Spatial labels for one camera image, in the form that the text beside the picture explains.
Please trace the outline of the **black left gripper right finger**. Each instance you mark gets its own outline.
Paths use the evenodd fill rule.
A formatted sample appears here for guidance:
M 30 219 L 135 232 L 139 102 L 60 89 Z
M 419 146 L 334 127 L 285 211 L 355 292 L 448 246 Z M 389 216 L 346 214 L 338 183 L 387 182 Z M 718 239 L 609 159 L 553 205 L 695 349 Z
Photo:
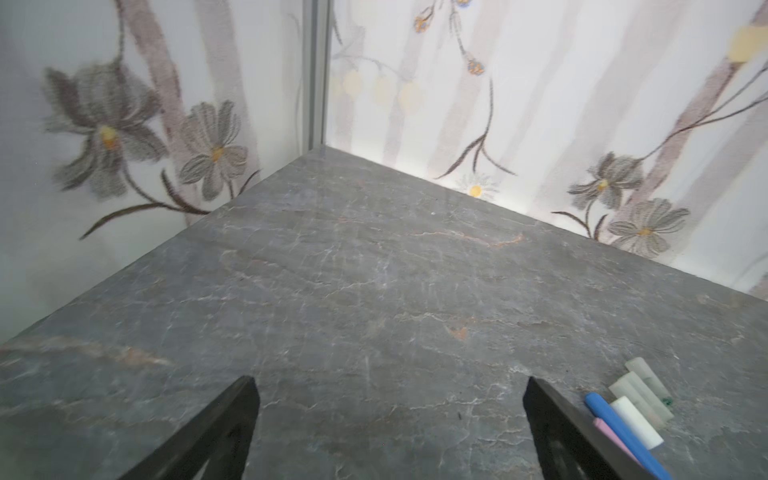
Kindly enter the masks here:
M 528 379 L 523 406 L 546 480 L 654 478 L 545 380 Z

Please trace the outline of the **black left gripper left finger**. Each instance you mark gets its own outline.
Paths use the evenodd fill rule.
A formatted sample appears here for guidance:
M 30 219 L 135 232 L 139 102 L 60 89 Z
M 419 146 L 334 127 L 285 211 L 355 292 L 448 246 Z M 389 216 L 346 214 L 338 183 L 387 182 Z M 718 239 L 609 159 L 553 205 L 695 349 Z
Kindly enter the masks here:
M 240 479 L 259 409 L 255 379 L 238 378 L 122 478 Z

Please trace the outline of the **purple pen cap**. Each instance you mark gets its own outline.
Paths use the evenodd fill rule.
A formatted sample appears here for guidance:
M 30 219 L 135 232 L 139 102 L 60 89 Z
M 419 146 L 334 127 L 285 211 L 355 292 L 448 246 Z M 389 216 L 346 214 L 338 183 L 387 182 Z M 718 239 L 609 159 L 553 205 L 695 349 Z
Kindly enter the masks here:
M 617 445 L 627 456 L 638 463 L 637 458 L 627 448 L 623 441 L 616 435 L 611 427 L 601 418 L 595 418 L 593 425 L 608 439 L 610 439 L 615 445 Z

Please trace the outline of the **blue pen cap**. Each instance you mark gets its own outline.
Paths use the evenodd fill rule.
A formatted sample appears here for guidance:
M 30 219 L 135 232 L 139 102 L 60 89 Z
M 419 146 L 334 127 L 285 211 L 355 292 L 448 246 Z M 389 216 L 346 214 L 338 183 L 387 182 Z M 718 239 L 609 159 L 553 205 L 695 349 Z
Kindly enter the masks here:
M 595 392 L 585 396 L 589 410 L 600 418 L 629 450 L 639 464 L 657 479 L 672 480 L 668 471 L 655 459 L 605 399 Z

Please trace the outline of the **white marker cap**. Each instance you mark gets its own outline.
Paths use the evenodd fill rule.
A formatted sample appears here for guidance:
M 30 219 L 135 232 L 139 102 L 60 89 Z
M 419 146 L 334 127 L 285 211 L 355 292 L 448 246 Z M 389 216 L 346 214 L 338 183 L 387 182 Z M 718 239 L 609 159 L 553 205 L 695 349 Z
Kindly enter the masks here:
M 614 400 L 610 406 L 646 449 L 653 450 L 664 443 L 661 435 L 626 396 Z

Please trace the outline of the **translucent yellow highlighter cap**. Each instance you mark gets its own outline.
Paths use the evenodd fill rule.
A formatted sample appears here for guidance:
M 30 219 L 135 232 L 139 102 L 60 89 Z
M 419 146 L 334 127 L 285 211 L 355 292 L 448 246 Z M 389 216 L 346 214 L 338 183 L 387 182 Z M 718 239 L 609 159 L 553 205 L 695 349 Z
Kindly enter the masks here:
M 609 386 L 609 390 L 617 399 L 626 397 L 654 429 L 661 430 L 665 427 L 666 422 L 632 384 L 618 380 Z

